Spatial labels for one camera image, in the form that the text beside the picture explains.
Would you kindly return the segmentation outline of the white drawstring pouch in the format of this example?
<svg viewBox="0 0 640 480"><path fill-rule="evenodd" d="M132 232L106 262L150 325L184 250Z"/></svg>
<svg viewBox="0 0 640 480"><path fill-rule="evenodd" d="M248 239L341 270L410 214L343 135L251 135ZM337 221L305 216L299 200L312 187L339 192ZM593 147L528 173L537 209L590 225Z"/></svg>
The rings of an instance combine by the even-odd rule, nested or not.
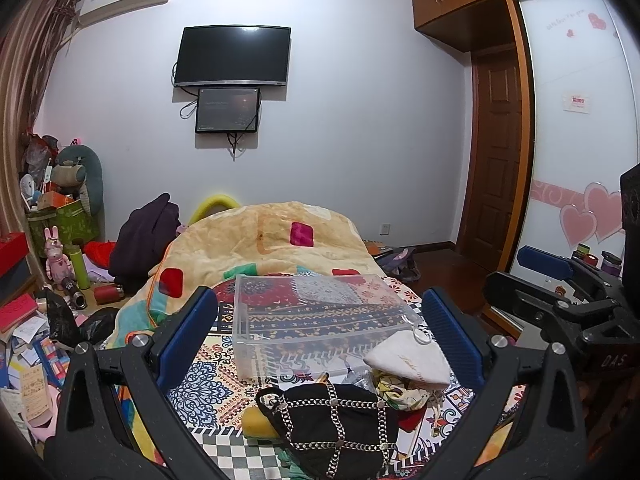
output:
<svg viewBox="0 0 640 480"><path fill-rule="evenodd" d="M363 358L372 370L409 379L421 385L446 388L451 368L437 342L430 336L416 336L413 330L398 330Z"/></svg>

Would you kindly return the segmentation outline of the black chain-trimmed bag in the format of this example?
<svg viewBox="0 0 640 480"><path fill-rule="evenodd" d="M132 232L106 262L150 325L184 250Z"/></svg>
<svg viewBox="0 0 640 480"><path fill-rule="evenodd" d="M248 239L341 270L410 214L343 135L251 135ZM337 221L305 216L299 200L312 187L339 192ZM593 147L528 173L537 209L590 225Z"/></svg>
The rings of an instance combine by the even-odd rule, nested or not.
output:
<svg viewBox="0 0 640 480"><path fill-rule="evenodd" d="M373 479L396 454L396 412L354 385L263 388L255 401L294 462L314 479Z"/></svg>

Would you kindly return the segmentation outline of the clear plastic storage box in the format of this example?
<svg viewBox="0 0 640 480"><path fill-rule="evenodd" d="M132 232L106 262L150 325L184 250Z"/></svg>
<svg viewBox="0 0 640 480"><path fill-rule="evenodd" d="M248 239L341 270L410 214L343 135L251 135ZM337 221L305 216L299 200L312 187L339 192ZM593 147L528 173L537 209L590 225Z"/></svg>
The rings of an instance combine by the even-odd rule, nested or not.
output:
<svg viewBox="0 0 640 480"><path fill-rule="evenodd" d="M358 373L375 346L421 322L418 300L377 275L239 275L233 307L239 378L285 386Z"/></svg>

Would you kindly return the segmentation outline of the red soft pouch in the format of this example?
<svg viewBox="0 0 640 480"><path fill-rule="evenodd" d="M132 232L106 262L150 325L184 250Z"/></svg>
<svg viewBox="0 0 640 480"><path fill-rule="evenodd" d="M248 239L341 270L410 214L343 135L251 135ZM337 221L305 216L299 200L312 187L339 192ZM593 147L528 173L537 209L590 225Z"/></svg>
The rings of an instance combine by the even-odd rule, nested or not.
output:
<svg viewBox="0 0 640 480"><path fill-rule="evenodd" d="M424 419L424 415L426 412L426 405L423 405L422 408L413 411L398 411L397 412L397 420L398 427L405 431L407 434L411 434L416 428L418 428L422 424L422 420Z"/></svg>

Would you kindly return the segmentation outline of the floral yellow fabric pouch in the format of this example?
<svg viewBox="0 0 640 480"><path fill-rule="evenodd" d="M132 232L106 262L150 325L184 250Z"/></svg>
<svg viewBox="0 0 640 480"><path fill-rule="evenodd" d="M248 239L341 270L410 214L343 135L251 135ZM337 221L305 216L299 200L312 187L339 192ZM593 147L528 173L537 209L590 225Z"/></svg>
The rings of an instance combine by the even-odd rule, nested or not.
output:
<svg viewBox="0 0 640 480"><path fill-rule="evenodd" d="M433 393L410 379L400 378L382 370L372 372L376 394L397 411L413 412L425 408Z"/></svg>

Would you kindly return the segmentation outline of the red thermos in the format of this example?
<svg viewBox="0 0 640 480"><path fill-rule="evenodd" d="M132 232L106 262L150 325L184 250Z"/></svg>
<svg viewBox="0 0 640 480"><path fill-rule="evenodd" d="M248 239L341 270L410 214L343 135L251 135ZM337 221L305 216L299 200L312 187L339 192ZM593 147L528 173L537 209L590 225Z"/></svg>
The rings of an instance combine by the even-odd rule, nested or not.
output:
<svg viewBox="0 0 640 480"><path fill-rule="evenodd" d="M115 283L96 286L93 289L93 297L96 300L96 304L103 306L104 304L114 304L119 302L125 297L122 286Z"/></svg>

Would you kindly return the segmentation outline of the yellow sponge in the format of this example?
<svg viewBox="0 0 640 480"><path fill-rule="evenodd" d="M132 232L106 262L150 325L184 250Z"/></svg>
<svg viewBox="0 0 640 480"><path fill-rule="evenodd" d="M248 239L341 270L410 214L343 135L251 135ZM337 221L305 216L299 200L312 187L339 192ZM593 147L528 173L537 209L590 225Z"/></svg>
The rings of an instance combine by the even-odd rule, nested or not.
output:
<svg viewBox="0 0 640 480"><path fill-rule="evenodd" d="M241 428L247 439L277 441L280 436L269 419L262 414L257 405L248 406L242 413Z"/></svg>

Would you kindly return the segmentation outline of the pink bunny doll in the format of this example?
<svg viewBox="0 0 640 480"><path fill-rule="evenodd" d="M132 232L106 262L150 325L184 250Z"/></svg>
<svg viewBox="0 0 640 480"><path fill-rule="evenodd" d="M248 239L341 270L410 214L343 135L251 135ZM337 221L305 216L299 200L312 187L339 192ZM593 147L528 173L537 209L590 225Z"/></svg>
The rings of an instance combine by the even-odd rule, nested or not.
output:
<svg viewBox="0 0 640 480"><path fill-rule="evenodd" d="M44 229L44 253L46 254L47 278L57 288L62 287L66 278L75 277L70 258L64 252L57 226Z"/></svg>

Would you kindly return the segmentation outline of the red box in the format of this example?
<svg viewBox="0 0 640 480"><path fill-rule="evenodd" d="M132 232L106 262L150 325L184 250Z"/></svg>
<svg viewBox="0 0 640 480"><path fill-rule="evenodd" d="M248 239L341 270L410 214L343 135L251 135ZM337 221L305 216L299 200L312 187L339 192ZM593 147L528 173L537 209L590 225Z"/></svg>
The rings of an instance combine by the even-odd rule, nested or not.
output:
<svg viewBox="0 0 640 480"><path fill-rule="evenodd" d="M0 276L19 264L29 253L26 235L12 232L0 238Z"/></svg>

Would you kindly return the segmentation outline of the green gift box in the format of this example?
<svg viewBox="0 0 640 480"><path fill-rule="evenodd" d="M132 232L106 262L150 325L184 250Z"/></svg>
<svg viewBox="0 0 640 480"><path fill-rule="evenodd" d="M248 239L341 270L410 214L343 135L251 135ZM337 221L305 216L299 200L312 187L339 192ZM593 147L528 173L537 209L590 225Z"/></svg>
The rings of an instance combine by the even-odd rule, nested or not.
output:
<svg viewBox="0 0 640 480"><path fill-rule="evenodd" d="M32 234L35 251L39 258L44 258L44 229L58 228L58 236L64 246L86 244L100 236L98 217L85 211L80 200L75 200L60 208L49 208L40 211L29 211L27 222Z"/></svg>

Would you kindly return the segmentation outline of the dark purple clothing pile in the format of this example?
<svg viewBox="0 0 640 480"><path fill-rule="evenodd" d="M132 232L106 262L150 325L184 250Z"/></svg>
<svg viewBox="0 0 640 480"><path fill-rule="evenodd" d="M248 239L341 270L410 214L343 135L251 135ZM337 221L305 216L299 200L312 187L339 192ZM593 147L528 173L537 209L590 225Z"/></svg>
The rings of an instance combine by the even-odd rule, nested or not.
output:
<svg viewBox="0 0 640 480"><path fill-rule="evenodd" d="M120 228L110 255L108 272L126 295L134 295L159 264L167 246L177 237L179 207L163 193L134 210Z"/></svg>

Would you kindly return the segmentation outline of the patterned patchwork bed sheet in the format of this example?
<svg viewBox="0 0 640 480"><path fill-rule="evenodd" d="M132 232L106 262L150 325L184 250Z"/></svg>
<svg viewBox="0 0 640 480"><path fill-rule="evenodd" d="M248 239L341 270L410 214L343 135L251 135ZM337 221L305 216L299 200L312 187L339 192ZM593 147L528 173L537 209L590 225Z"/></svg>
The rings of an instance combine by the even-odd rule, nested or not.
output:
<svg viewBox="0 0 640 480"><path fill-rule="evenodd" d="M232 479L402 479L480 381L452 368L420 300L375 275L235 275L166 396Z"/></svg>

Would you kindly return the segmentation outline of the grey green plush toy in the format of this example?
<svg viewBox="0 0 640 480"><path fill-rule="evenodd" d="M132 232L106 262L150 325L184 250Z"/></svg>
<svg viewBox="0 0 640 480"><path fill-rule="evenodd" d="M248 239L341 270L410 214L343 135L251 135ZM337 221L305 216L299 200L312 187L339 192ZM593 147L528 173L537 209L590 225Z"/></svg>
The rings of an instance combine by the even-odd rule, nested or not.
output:
<svg viewBox="0 0 640 480"><path fill-rule="evenodd" d="M95 217L103 207L103 172L98 155L84 144L70 144L58 153L51 174L63 194L73 194Z"/></svg>

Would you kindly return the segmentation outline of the beige patchwork plush blanket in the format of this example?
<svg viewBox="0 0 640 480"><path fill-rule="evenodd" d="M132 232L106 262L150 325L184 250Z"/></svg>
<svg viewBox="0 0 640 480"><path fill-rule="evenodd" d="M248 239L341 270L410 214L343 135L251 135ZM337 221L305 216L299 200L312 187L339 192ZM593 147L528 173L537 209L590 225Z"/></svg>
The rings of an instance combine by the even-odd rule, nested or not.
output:
<svg viewBox="0 0 640 480"><path fill-rule="evenodd" d="M354 222L338 212L299 202L248 205L188 226L166 248L142 287L118 312L105 347L152 332L178 312L200 286L213 288L238 274L383 274Z"/></svg>

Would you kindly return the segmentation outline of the small wall monitor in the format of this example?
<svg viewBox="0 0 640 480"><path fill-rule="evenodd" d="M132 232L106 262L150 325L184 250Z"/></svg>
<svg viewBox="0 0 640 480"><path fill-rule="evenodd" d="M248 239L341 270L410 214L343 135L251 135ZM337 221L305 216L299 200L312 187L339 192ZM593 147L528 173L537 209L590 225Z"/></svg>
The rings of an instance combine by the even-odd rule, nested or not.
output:
<svg viewBox="0 0 640 480"><path fill-rule="evenodd" d="M255 133L260 102L258 88L201 88L198 90L195 132Z"/></svg>

